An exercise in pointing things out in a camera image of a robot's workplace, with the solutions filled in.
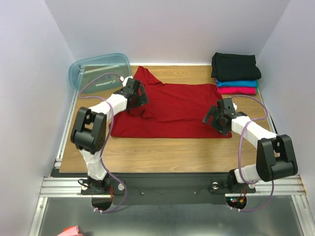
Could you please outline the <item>red t-shirt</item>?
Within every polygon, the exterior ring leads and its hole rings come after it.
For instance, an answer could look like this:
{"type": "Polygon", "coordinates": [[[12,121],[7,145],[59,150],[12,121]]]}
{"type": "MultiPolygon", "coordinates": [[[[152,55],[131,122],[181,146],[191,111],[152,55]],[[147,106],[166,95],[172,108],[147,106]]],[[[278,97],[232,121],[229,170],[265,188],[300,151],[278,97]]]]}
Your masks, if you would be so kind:
{"type": "Polygon", "coordinates": [[[210,107],[222,98],[213,84],[170,84],[138,67],[134,78],[149,103],[114,116],[111,136],[119,138],[231,138],[203,124],[210,107]]]}

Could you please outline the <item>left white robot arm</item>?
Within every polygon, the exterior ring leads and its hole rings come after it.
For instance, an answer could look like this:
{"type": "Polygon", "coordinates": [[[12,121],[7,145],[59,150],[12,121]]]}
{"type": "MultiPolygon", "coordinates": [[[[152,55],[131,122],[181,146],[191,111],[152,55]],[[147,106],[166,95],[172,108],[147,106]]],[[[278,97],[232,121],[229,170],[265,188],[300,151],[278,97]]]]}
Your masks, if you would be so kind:
{"type": "Polygon", "coordinates": [[[87,182],[81,186],[92,189],[99,194],[110,188],[109,173],[104,167],[102,153],[108,142],[110,132],[106,131],[107,122],[113,128],[114,116],[138,108],[149,102],[145,86],[139,80],[120,77],[122,88],[109,98],[89,108],[81,107],[76,115],[70,140],[80,151],[88,170],[87,182]]]}

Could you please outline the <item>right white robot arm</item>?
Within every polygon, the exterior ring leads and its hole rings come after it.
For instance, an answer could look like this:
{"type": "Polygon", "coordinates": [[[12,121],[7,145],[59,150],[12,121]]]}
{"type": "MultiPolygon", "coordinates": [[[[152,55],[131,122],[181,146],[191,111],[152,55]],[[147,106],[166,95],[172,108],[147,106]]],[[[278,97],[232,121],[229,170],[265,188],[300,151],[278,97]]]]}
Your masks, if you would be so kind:
{"type": "Polygon", "coordinates": [[[237,192],[259,181],[269,182],[294,176],[298,172],[292,139],[266,130],[243,112],[238,112],[232,98],[224,98],[210,107],[203,123],[209,123],[223,135],[240,135],[239,146],[247,140],[256,148],[256,163],[229,171],[226,186],[237,192]]]}

